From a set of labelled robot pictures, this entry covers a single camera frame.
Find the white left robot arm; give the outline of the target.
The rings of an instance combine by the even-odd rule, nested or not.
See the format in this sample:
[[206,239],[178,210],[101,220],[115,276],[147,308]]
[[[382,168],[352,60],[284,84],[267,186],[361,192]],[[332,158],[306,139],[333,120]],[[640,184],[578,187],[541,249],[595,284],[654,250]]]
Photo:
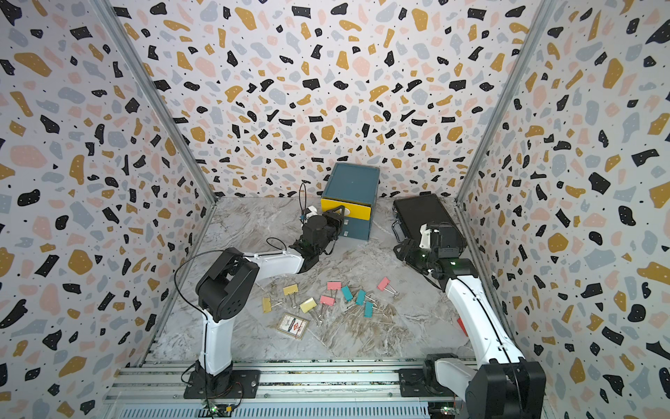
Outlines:
[[234,319],[254,284],[262,279],[308,272],[319,262],[330,244],[337,241],[345,225],[345,207],[340,205],[308,218],[302,235],[282,251],[244,253],[234,247],[222,254],[197,283],[198,306],[204,314],[202,350],[198,365],[209,378],[232,369],[231,344]]

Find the red object behind arm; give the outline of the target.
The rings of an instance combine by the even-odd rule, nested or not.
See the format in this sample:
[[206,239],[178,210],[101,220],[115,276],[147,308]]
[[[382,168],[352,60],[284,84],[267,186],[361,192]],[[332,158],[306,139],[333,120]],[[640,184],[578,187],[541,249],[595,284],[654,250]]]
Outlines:
[[459,325],[459,327],[461,328],[461,330],[463,331],[463,333],[464,333],[467,337],[469,337],[468,332],[467,332],[467,330],[466,330],[466,328],[465,328],[465,326],[464,326],[463,321],[462,321],[461,318],[458,318],[458,319],[457,319],[457,324]]

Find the yellow binder clip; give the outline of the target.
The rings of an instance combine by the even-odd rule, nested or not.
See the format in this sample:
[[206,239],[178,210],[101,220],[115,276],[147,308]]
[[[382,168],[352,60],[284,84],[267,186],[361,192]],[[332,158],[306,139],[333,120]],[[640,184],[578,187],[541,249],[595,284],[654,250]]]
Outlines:
[[271,297],[262,298],[262,310],[264,314],[269,314],[272,312],[274,307],[278,307],[284,304],[284,298],[272,299]]
[[314,298],[309,298],[299,305],[300,310],[304,314],[309,314],[318,326],[321,326],[323,321],[317,311],[317,302]]
[[286,296],[289,299],[289,302],[291,302],[291,306],[293,308],[296,308],[298,306],[297,303],[297,294],[298,294],[298,285],[293,284],[290,286],[286,286],[283,289],[284,296]]

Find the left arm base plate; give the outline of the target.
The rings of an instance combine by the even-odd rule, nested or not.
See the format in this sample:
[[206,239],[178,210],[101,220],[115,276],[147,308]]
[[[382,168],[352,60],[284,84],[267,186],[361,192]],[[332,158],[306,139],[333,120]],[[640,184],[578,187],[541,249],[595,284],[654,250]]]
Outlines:
[[203,369],[191,373],[184,399],[254,399],[258,392],[261,371],[227,368],[219,375],[209,375]]

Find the yellow top drawer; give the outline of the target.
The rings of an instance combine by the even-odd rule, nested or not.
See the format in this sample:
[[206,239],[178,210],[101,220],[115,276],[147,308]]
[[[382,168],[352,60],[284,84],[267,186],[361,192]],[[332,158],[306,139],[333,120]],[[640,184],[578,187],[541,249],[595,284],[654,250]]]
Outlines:
[[336,210],[339,207],[345,208],[344,216],[346,216],[347,218],[356,218],[359,220],[369,221],[373,213],[373,209],[370,205],[349,203],[326,197],[323,197],[321,199],[321,209],[323,212]]

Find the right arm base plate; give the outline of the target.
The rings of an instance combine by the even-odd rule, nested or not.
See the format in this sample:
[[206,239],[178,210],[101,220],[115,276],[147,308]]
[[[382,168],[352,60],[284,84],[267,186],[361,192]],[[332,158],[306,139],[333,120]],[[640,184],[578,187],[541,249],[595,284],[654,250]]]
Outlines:
[[427,375],[423,368],[401,368],[398,371],[402,397],[454,397],[455,394]]

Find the pink binder clip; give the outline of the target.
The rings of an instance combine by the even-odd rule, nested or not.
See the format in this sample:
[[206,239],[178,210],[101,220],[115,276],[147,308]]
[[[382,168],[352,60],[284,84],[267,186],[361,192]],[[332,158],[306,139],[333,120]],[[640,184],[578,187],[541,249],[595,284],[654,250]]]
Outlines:
[[399,293],[390,285],[390,279],[388,277],[384,277],[380,283],[378,284],[377,288],[382,291],[382,292],[387,292],[391,293],[394,296],[397,296]]
[[335,298],[322,295],[320,297],[319,304],[320,304],[319,314],[323,314],[328,308],[333,307],[335,305]]
[[338,291],[340,291],[342,288],[342,283],[339,281],[329,281],[327,283],[327,290],[330,293],[330,296],[332,298],[335,298],[337,296]]

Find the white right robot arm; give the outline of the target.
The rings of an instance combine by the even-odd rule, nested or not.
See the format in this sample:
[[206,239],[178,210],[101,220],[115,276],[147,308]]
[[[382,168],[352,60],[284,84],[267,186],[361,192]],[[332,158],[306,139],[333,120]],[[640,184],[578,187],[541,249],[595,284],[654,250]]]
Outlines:
[[420,239],[394,247],[396,258],[446,293],[473,347],[476,366],[454,354],[431,354],[422,370],[403,369],[405,395],[426,392],[462,401],[458,418],[539,418],[546,375],[527,361],[488,301],[473,262],[462,258],[462,238],[449,223],[422,225]]

